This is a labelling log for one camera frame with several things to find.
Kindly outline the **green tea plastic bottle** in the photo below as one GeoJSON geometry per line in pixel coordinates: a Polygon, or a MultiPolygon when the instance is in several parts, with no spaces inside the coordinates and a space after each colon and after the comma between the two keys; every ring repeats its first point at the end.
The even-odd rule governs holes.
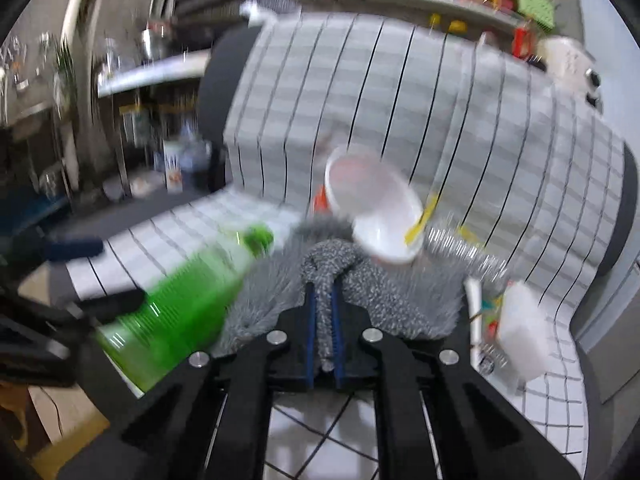
{"type": "Polygon", "coordinates": [[[101,326],[98,343],[130,382],[151,390],[190,354],[213,344],[244,275],[273,240],[264,224],[219,234],[160,280],[137,311],[101,326]]]}

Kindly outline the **clear plastic wrapper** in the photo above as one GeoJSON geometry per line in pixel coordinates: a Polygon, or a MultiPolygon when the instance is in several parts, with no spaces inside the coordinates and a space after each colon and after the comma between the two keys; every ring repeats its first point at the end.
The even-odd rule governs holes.
{"type": "Polygon", "coordinates": [[[463,269],[486,285],[503,288],[509,279],[509,267],[503,259],[468,242],[453,229],[427,228],[424,248],[437,261],[463,269]]]}

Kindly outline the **orange white paper bowl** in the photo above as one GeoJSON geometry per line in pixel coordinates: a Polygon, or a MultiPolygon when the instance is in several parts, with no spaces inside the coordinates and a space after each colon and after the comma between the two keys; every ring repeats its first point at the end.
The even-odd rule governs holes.
{"type": "Polygon", "coordinates": [[[339,146],[326,160],[315,212],[328,212],[352,226],[352,239],[370,257],[402,266],[413,262],[424,236],[405,236],[420,220],[422,202],[408,180],[363,146],[339,146]]]}

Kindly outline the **steel kitchen shelf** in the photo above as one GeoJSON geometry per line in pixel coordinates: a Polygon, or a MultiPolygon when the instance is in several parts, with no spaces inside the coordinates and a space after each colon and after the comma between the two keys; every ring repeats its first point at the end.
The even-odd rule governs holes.
{"type": "MultiPolygon", "coordinates": [[[[506,13],[478,3],[474,0],[366,0],[390,3],[400,8],[417,10],[423,14],[431,12],[442,16],[447,14],[466,24],[479,24],[481,28],[493,28],[512,38],[515,29],[527,24],[525,18],[514,13],[506,13]]],[[[174,55],[151,64],[142,65],[100,81],[96,84],[99,98],[114,96],[129,90],[164,84],[165,82],[188,80],[203,76],[210,58],[210,51],[199,50],[174,55]]]]}

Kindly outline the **white rice cooker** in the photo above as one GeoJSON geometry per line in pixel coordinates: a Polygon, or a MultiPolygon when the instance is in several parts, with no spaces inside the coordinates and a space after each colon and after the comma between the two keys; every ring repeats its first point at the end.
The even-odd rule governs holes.
{"type": "Polygon", "coordinates": [[[537,53],[546,63],[547,73],[562,88],[602,112],[601,77],[596,61],[578,40],[549,36],[537,42],[537,53]]]}

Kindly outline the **white foam sponge block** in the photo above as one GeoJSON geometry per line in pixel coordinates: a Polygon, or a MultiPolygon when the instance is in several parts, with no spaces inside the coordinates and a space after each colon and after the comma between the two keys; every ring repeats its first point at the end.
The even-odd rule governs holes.
{"type": "Polygon", "coordinates": [[[512,370],[523,382],[548,370],[549,329],[534,292],[524,282],[511,282],[506,286],[497,342],[512,370]]]}

